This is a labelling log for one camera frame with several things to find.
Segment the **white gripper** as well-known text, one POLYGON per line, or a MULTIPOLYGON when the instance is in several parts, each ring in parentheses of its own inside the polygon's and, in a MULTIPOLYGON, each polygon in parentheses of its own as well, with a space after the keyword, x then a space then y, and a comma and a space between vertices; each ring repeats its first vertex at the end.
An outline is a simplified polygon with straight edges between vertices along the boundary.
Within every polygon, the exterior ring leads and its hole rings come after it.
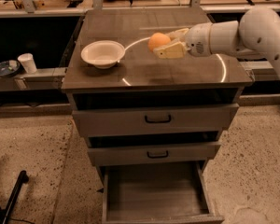
MULTIPOLYGON (((171 40, 183 40, 185 37, 188 53, 195 57, 206 57, 211 55, 210 51, 210 32, 211 23, 194 25, 192 28, 182 28, 174 30, 166 35, 171 40)), ((173 41, 167 44, 154 43, 153 53, 160 59, 182 58, 187 53, 185 44, 181 41, 173 41)))

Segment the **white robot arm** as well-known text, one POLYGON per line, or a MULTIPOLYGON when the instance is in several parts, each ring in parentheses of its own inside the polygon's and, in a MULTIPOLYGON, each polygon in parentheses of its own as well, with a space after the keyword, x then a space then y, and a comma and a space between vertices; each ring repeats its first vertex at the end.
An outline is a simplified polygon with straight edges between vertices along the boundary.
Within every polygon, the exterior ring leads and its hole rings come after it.
POLYGON ((239 21, 200 23, 172 31, 166 37, 169 41, 165 44, 149 42, 149 49, 161 59, 177 59, 186 54, 264 58, 280 79, 280 16, 269 8, 254 7, 239 21))

